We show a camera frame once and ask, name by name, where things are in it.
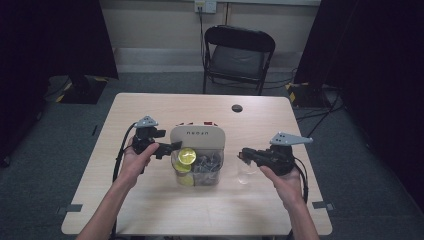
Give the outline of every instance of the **person's left hand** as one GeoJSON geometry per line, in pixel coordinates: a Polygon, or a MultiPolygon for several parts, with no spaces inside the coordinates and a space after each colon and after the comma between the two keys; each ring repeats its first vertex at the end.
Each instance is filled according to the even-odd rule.
{"type": "MultiPolygon", "coordinates": [[[[130,138],[128,146],[131,146],[132,140],[133,138],[130,138]]],[[[130,187],[134,187],[142,169],[149,164],[150,156],[158,147],[158,143],[152,143],[140,155],[137,155],[132,147],[127,147],[124,151],[124,160],[118,178],[124,177],[129,181],[130,187]]]]}

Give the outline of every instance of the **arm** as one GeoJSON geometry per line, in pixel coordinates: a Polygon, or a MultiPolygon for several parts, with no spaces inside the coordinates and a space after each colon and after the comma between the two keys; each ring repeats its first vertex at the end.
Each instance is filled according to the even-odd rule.
{"type": "Polygon", "coordinates": [[[289,213],[294,238],[296,240],[319,239],[314,222],[302,198],[298,170],[293,168],[289,174],[279,177],[266,166],[260,169],[274,183],[278,196],[289,213]]]}
{"type": "Polygon", "coordinates": [[[137,155],[132,147],[125,150],[124,161],[118,178],[113,182],[96,212],[77,239],[105,240],[109,238],[110,231],[125,197],[137,183],[137,177],[140,175],[141,170],[144,166],[147,166],[150,156],[158,147],[159,144],[157,143],[151,144],[140,155],[137,155]]]}

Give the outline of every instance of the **light wood tabletop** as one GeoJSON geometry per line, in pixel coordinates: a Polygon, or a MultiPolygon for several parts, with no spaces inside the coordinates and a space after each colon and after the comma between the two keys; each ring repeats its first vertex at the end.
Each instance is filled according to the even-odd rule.
{"type": "MultiPolygon", "coordinates": [[[[215,186],[182,186],[177,183],[170,156],[152,157],[145,173],[128,194],[118,215],[117,233],[161,236],[269,236],[287,235],[291,229],[287,211],[275,188],[260,171],[247,184],[237,178],[237,158],[243,147],[269,148],[279,131],[300,131],[290,102],[284,97],[121,93],[113,102],[72,204],[80,212],[68,212],[65,234],[78,234],[100,204],[112,183],[115,158],[129,126],[149,115],[167,131],[157,142],[170,143],[171,130],[181,123],[214,122],[226,135],[224,164],[215,186]],[[234,104],[243,111],[232,111],[234,104]]],[[[320,235],[332,226],[322,202],[311,163],[303,144],[293,154],[305,164],[309,177],[308,208],[320,235]]]]}

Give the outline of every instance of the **gray device part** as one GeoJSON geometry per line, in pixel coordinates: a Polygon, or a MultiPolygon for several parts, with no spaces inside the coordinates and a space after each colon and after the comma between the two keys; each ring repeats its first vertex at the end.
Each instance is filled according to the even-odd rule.
{"type": "Polygon", "coordinates": [[[281,146],[291,146],[295,144],[302,143],[311,143],[313,142],[312,138],[299,137],[283,132],[278,132],[272,139],[269,141],[270,144],[273,145],[281,145],[281,146]]]}
{"type": "Polygon", "coordinates": [[[140,119],[135,125],[135,128],[144,128],[144,127],[154,127],[159,125],[159,123],[154,120],[150,116],[145,116],[144,118],[140,119]]]}

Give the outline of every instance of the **clear plastic item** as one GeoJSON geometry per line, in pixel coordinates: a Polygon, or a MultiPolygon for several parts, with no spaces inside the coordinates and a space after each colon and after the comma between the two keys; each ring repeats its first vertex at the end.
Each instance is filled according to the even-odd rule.
{"type": "Polygon", "coordinates": [[[176,180],[184,186],[213,186],[218,184],[220,170],[224,164],[222,149],[195,149],[196,160],[190,164],[181,164],[178,154],[181,150],[171,154],[172,167],[175,170],[176,180]]]}

